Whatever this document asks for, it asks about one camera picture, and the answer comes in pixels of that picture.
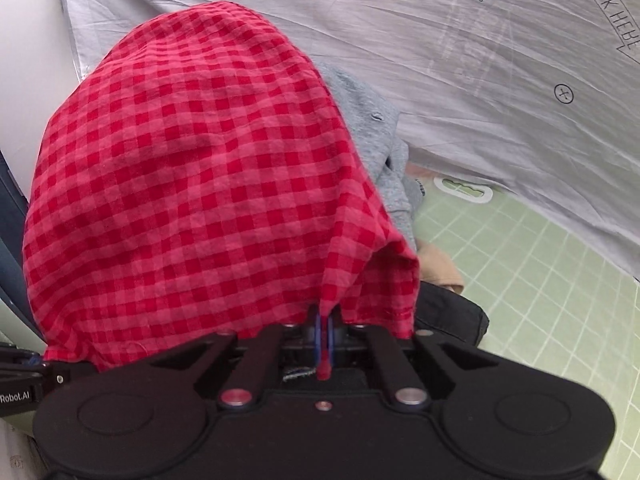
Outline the red checkered shorts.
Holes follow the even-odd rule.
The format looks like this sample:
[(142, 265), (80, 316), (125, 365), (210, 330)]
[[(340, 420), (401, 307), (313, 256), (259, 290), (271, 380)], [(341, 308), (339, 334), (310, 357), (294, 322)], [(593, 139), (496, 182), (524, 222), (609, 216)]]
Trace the red checkered shorts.
[(52, 115), (23, 259), (47, 359), (99, 370), (311, 307), (407, 338), (419, 289), (320, 73), (228, 1), (137, 26)]

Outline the black jacket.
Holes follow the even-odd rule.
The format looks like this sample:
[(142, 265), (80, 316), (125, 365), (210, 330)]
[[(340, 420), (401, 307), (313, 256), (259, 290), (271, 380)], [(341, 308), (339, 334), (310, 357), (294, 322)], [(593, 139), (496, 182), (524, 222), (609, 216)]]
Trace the black jacket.
[(432, 330), (478, 347), (487, 333), (489, 318), (473, 301), (446, 288), (421, 282), (413, 326), (415, 330)]

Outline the beige garment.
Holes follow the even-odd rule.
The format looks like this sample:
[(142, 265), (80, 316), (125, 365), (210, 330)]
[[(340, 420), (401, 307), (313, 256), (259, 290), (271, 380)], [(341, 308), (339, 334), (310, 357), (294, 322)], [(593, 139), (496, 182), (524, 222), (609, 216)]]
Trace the beige garment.
[(421, 281), (461, 295), (465, 286), (464, 279), (446, 252), (424, 240), (417, 240), (416, 248)]

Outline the green grid mat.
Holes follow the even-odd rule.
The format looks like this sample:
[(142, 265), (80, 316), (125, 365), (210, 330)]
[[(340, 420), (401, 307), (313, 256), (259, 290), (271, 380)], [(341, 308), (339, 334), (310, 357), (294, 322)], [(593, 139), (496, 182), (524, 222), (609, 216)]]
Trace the green grid mat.
[(507, 192), (475, 205), (440, 192), (431, 171), (408, 173), (425, 190), (416, 240), (446, 252), (461, 296), (489, 316), (483, 349), (600, 393), (617, 424), (603, 473), (638, 478), (638, 281)]

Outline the grey sweatshirt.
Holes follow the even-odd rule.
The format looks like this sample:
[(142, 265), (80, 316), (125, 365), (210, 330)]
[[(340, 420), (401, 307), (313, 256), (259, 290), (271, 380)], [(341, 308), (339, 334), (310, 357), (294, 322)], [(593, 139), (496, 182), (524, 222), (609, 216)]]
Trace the grey sweatshirt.
[(344, 70), (323, 62), (316, 67), (344, 118), (386, 212), (410, 248), (416, 250), (413, 222), (425, 191), (416, 178), (407, 174), (409, 147), (397, 134), (398, 109)]

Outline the grey carrot print sheet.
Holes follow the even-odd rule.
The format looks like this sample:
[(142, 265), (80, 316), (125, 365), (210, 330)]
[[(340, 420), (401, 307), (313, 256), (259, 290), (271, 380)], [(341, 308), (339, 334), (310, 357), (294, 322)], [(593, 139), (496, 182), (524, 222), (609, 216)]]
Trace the grey carrot print sheet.
[[(87, 75), (134, 26), (218, 0), (62, 0)], [(401, 112), (420, 165), (507, 188), (639, 271), (639, 0), (226, 0)]]

